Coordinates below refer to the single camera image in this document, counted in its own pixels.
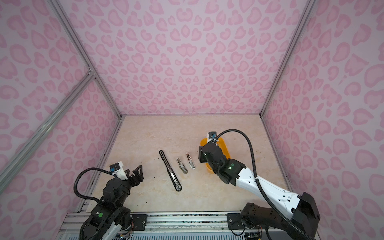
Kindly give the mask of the black long stapler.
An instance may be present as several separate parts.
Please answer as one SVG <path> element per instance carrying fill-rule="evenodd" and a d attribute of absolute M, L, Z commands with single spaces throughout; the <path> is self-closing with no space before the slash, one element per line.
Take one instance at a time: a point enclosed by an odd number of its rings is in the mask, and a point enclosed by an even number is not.
<path fill-rule="evenodd" d="M 174 171 L 173 171 L 173 169 L 172 169 L 172 167 L 171 167 L 167 157 L 165 156 L 164 151 L 160 150 L 159 154 L 160 154 L 160 157 L 161 157 L 162 161 L 164 162 L 164 164 L 165 164 L 165 166 L 167 168 L 167 172 L 169 174 L 169 177 L 170 177 L 170 179 L 171 179 L 171 181 L 173 183 L 173 186 L 174 186 L 175 190 L 177 192 L 180 192 L 182 190 L 182 185 L 181 185 L 180 181 L 178 180 L 177 176 L 175 175 L 175 173 L 174 173 Z"/>

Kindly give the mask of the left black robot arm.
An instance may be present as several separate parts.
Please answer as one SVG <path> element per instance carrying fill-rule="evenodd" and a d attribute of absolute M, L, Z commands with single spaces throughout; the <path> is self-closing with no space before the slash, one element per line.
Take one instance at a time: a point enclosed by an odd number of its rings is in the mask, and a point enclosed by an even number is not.
<path fill-rule="evenodd" d="M 124 207 L 124 203 L 131 189 L 143 182 L 143 166 L 139 165 L 132 174 L 129 170 L 125 171 L 123 166 L 119 162 L 111 165 L 108 171 L 96 167 L 88 168 L 75 179 L 75 195 L 97 203 L 80 228 L 80 240 L 113 240 L 120 231 L 130 232 L 134 229 L 135 222 L 131 216 L 131 210 Z M 99 199 L 83 195 L 78 190 L 80 178 L 90 171 L 98 171 L 114 177 L 107 182 L 103 195 Z"/>

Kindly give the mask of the grey mini stapler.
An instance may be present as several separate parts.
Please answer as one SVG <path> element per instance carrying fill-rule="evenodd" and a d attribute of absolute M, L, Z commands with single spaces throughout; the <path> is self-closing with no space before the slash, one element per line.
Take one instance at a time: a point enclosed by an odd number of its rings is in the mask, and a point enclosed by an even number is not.
<path fill-rule="evenodd" d="M 183 164 L 183 162 L 181 161 L 180 158 L 177 158 L 176 159 L 178 165 L 179 165 L 179 168 L 181 169 L 181 171 L 184 173 L 184 174 L 187 174 L 188 173 L 188 170 L 187 168 L 185 167 L 185 165 Z"/>

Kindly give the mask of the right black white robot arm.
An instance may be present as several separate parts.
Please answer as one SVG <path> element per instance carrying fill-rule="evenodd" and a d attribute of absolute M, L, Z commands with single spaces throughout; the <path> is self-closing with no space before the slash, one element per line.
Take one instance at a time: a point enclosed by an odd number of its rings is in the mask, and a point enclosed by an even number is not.
<path fill-rule="evenodd" d="M 255 176 L 243 163 L 228 159 L 214 143 L 199 147 L 199 161 L 206 163 L 222 182 L 264 199 L 269 207 L 247 203 L 240 216 L 244 227 L 257 225 L 285 231 L 293 240 L 313 240 L 321 219 L 315 199 L 304 192 L 290 192 Z"/>

